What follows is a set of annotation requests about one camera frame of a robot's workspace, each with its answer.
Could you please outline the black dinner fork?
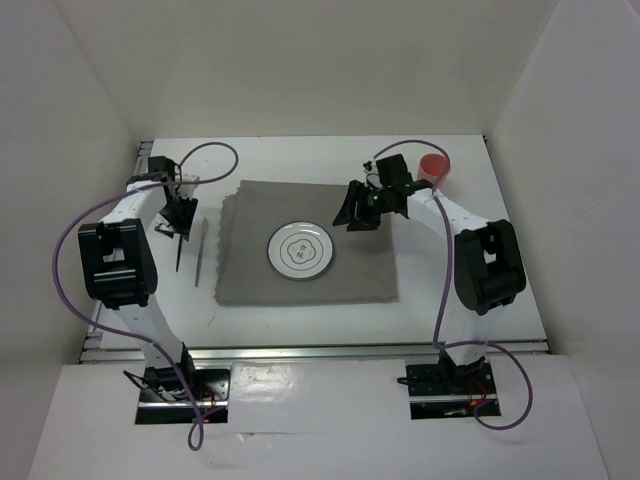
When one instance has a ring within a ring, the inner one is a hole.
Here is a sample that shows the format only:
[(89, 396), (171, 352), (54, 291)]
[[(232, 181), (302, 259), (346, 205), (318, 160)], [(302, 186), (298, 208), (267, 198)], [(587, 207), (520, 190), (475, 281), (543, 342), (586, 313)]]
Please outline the black dinner fork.
[(176, 259), (175, 259), (175, 272), (179, 272), (180, 263), (181, 263), (181, 255), (184, 244), (184, 238), (182, 235), (178, 236), (177, 249), (176, 249)]

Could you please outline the silver table knife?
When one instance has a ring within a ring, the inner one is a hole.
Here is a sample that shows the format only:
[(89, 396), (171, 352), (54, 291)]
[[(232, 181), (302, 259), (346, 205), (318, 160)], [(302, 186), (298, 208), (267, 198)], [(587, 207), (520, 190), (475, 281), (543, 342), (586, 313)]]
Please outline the silver table knife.
[(200, 283), (201, 269), (202, 269), (202, 261), (204, 256), (204, 245), (206, 241), (206, 236), (208, 233), (209, 221), (206, 217), (203, 216), (201, 223), (201, 232), (200, 232), (200, 240), (199, 240), (199, 248), (198, 255), (196, 260), (196, 270), (194, 277), (194, 287), (198, 288)]

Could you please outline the grey cloth placemat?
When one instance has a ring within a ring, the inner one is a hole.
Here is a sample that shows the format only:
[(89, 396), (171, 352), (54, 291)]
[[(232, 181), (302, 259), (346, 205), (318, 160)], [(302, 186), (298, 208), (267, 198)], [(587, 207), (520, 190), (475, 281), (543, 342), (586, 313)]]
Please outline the grey cloth placemat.
[(390, 222), (332, 222), (344, 185), (244, 180), (222, 204), (215, 299), (223, 306), (388, 303), (399, 298)]

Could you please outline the white plate with teal rim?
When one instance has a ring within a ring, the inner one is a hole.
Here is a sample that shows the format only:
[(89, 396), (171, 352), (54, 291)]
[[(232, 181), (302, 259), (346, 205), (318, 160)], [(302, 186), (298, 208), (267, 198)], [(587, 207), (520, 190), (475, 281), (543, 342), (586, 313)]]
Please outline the white plate with teal rim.
[(291, 222), (274, 231), (267, 243), (271, 267), (288, 280), (312, 280), (332, 265), (335, 247), (330, 234), (311, 222)]

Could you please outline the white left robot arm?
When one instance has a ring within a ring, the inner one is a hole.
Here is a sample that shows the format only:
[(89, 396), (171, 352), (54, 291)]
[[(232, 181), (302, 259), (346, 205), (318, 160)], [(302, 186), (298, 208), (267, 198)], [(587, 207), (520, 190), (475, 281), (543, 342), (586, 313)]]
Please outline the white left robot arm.
[(173, 183), (181, 168), (164, 156), (148, 160), (148, 172), (129, 179), (128, 197), (98, 223), (79, 227), (77, 238), (89, 296), (116, 312), (136, 336), (145, 359), (145, 375), (176, 399), (198, 387), (187, 347), (170, 329), (155, 298), (159, 275), (147, 229), (188, 240), (198, 201), (191, 189)]

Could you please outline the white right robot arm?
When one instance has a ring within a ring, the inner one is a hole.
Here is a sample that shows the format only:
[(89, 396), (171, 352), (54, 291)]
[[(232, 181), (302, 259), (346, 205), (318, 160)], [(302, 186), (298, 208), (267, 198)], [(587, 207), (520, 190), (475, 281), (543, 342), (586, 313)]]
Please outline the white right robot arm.
[(368, 161), (365, 178), (349, 182), (334, 225), (373, 231), (385, 214), (399, 214), (446, 242), (445, 284), (434, 330), (439, 332), (447, 302), (459, 308), (455, 326), (439, 351), (436, 379), (448, 392), (460, 391), (482, 367), (490, 347), (491, 323), (526, 287), (513, 225), (472, 214), (443, 195), (435, 183), (412, 177), (400, 154)]

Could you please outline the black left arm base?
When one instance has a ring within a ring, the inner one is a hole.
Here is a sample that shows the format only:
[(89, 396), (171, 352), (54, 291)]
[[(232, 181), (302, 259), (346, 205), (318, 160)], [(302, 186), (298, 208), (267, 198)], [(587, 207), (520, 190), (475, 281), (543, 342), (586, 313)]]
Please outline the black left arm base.
[(166, 389), (158, 381), (153, 382), (150, 373), (137, 375), (124, 370), (125, 377), (139, 390), (135, 416), (136, 425), (192, 424), (196, 414), (190, 395), (203, 417), (204, 424), (228, 422), (231, 370), (229, 368), (196, 369), (189, 395), (179, 382)]

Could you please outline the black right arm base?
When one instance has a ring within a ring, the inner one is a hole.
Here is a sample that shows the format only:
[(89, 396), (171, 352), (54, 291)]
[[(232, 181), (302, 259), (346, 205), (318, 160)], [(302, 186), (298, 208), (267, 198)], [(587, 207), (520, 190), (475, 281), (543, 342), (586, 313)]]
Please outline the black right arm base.
[(466, 379), (447, 384), (436, 364), (408, 364), (405, 375), (396, 379), (407, 389), (412, 420), (499, 417), (501, 410), (491, 366)]

